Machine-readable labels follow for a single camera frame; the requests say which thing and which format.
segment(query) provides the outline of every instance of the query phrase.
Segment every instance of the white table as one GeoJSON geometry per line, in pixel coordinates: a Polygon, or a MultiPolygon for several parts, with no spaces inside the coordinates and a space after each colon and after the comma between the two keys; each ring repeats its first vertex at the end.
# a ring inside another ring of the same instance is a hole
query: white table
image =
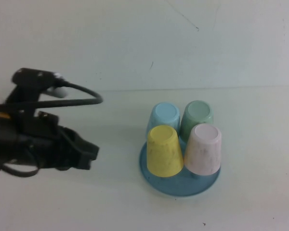
{"type": "Polygon", "coordinates": [[[289,231],[289,87],[102,95],[101,105],[48,110],[101,147],[92,169],[1,172],[0,231],[289,231]],[[150,111],[169,101],[182,113],[197,99],[223,134],[221,175],[200,195],[163,195],[138,167],[150,111]]]}

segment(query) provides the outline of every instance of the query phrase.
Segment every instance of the white wall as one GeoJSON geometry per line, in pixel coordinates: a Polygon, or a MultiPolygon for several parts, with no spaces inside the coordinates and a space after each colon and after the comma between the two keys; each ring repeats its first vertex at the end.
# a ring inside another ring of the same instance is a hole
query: white wall
{"type": "Polygon", "coordinates": [[[289,0],[0,0],[0,89],[20,67],[96,90],[289,85],[289,0]]]}

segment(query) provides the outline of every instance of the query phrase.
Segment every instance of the blue plate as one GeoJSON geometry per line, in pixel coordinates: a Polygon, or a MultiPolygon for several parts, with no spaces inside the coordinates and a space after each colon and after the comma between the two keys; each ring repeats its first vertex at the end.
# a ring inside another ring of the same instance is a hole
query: blue plate
{"type": "MultiPolygon", "coordinates": [[[[186,144],[180,140],[182,154],[186,144]]],[[[207,190],[218,178],[221,169],[209,176],[194,174],[183,167],[181,172],[172,177],[157,177],[149,172],[146,166],[146,143],[141,149],[139,158],[140,170],[146,181],[156,190],[171,196],[192,196],[207,190]]]]}

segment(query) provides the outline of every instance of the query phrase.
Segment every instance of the black cable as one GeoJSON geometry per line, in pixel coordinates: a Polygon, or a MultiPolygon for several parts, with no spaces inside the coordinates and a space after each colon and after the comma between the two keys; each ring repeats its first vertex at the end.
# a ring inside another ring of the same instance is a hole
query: black cable
{"type": "Polygon", "coordinates": [[[0,163],[0,170],[12,175],[12,176],[16,176],[16,177],[22,177],[22,178],[26,178],[26,177],[32,177],[34,175],[36,175],[39,170],[40,170],[40,162],[38,160],[38,157],[36,156],[36,154],[32,153],[29,149],[25,149],[26,153],[28,156],[32,157],[36,163],[36,167],[37,169],[33,170],[33,171],[29,171],[29,172],[23,172],[23,171],[18,171],[16,169],[13,169],[11,167],[6,166],[5,164],[0,163]]]}
{"type": "Polygon", "coordinates": [[[63,79],[58,79],[56,87],[68,87],[83,91],[91,96],[93,99],[81,99],[81,100],[53,100],[53,101],[40,101],[40,102],[23,102],[23,103],[6,103],[0,104],[0,112],[11,112],[15,110],[26,109],[38,109],[38,108],[50,108],[50,107],[69,107],[69,106],[81,106],[92,105],[103,102],[103,98],[100,94],[82,86],[69,83],[63,79]]]}
{"type": "Polygon", "coordinates": [[[74,144],[74,142],[69,138],[69,136],[66,134],[66,132],[59,128],[59,132],[62,135],[62,137],[68,142],[68,144],[73,148],[76,152],[81,153],[82,151],[74,144]]]}

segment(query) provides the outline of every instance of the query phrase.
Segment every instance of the cup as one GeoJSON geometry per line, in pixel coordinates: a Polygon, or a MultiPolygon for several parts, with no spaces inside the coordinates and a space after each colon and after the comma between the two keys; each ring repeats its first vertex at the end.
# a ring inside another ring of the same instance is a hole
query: cup
{"type": "Polygon", "coordinates": [[[192,128],[202,123],[213,124],[213,111],[210,105],[199,100],[190,102],[184,110],[181,121],[181,139],[187,142],[192,128]]]}
{"type": "Polygon", "coordinates": [[[174,176],[184,166],[177,132],[168,125],[159,125],[149,131],[146,155],[149,172],[158,177],[174,176]]]}
{"type": "Polygon", "coordinates": [[[221,167],[222,134],[211,124],[192,128],[184,155],[185,167],[201,176],[212,175],[221,167]]]}
{"type": "Polygon", "coordinates": [[[158,125],[169,125],[179,134],[180,110],[172,103],[162,102],[156,104],[151,112],[151,116],[146,128],[146,137],[149,131],[158,125]]]}

